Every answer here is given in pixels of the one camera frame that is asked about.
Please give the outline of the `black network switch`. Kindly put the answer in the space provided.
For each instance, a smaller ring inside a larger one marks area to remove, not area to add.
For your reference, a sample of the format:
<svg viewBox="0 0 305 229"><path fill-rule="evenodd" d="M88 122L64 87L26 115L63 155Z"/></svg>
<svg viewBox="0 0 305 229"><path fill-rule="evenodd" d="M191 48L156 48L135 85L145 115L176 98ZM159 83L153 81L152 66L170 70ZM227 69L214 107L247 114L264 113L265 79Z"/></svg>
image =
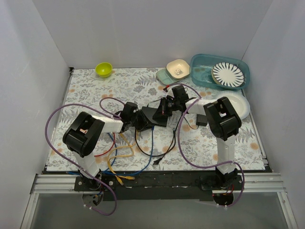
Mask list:
<svg viewBox="0 0 305 229"><path fill-rule="evenodd" d="M159 113L157 108L143 106L142 112L147 118L149 124L161 127L167 126L168 117Z"/></svg>

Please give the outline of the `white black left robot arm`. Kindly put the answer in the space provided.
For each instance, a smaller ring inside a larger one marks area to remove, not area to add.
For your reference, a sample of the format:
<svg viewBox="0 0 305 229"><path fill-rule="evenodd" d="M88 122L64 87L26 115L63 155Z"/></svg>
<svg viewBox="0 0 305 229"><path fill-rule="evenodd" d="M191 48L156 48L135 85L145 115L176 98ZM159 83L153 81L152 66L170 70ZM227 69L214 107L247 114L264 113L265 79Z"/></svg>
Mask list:
<svg viewBox="0 0 305 229"><path fill-rule="evenodd" d="M137 131L147 130L154 124L134 103L127 102L123 110L113 118L91 115L81 112L63 135L62 141L73 152L78 165L90 175L85 179L89 190L96 191L101 187L101 178L97 176L97 166L93 150L102 133L123 133L130 127Z"/></svg>

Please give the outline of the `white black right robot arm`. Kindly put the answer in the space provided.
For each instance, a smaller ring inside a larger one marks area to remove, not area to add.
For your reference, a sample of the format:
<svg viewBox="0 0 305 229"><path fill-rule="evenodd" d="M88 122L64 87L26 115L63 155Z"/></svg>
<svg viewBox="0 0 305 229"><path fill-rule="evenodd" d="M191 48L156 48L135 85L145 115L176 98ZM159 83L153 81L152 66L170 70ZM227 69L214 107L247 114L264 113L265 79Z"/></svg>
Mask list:
<svg viewBox="0 0 305 229"><path fill-rule="evenodd" d="M173 111L181 111L182 118L186 114L204 115L212 134L217 141L217 164L215 167L216 185L220 189L228 189L237 178L237 168L234 163L234 144L241 119L227 97L216 100L190 98L184 85L176 84L172 95L166 95L160 101L153 115L155 121L166 121Z"/></svg>

